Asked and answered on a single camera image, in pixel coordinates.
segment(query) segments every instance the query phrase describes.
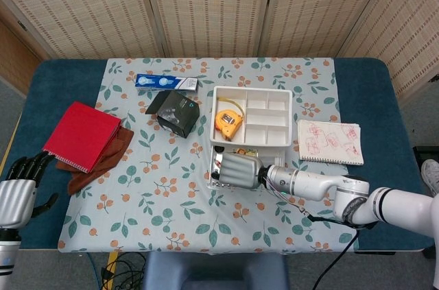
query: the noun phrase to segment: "sneaker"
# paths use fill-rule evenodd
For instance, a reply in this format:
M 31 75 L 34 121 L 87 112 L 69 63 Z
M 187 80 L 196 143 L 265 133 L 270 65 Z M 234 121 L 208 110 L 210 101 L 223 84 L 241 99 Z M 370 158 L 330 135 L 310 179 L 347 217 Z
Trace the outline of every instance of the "sneaker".
M 439 193 L 439 163 L 431 159 L 424 161 L 420 175 L 434 195 Z

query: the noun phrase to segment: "notebook spiral binding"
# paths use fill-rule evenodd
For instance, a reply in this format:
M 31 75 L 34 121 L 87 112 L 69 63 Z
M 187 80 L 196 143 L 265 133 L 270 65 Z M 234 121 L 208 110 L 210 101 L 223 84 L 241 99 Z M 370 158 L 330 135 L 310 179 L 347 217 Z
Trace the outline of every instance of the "notebook spiral binding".
M 64 163 L 67 163 L 68 165 L 71 165 L 73 168 L 76 168 L 84 173 L 88 173 L 88 170 L 86 168 L 81 167 L 80 165 L 77 165 L 76 163 L 73 163 L 70 160 L 67 160 L 66 158 L 62 158 L 61 156 L 54 154 L 53 152 L 48 151 L 47 149 L 45 151 L 48 152 L 50 155 L 54 155 L 57 160 L 64 162 Z
M 341 165 L 362 165 L 359 162 L 351 162 L 346 160 L 336 160 L 333 158 L 315 158 L 313 156 L 301 156 L 301 160 L 311 161 L 311 162 L 325 162 L 325 163 L 338 163 Z

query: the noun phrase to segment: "plastic drawer organizer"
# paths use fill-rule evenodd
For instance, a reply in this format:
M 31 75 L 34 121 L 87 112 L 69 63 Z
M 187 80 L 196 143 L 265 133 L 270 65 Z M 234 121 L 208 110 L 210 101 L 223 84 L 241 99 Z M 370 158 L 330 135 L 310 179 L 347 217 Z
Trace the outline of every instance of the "plastic drawer organizer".
M 244 121 L 232 141 L 226 141 L 215 129 L 215 116 L 222 110 L 234 110 L 242 114 Z M 292 92 L 289 90 L 235 88 L 216 86 L 213 90 L 213 106 L 210 140 L 212 144 L 211 173 L 220 170 L 222 154 L 234 152 L 257 156 L 264 165 L 280 165 L 285 162 L 285 150 L 292 144 Z M 230 187 L 210 179 L 208 187 Z

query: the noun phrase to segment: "white sketchbook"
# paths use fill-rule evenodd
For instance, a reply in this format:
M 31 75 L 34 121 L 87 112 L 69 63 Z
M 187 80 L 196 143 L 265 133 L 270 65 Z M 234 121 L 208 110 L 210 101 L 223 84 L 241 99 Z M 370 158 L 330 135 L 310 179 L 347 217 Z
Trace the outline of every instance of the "white sketchbook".
M 299 120 L 298 142 L 301 160 L 364 164 L 357 124 Z

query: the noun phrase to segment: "red notebook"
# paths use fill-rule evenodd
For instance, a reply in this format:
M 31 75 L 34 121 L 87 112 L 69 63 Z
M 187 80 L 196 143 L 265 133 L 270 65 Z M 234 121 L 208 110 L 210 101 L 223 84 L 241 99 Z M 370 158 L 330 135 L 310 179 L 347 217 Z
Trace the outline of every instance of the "red notebook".
M 75 101 L 43 147 L 58 160 L 85 173 L 93 170 L 119 130 L 121 120 Z

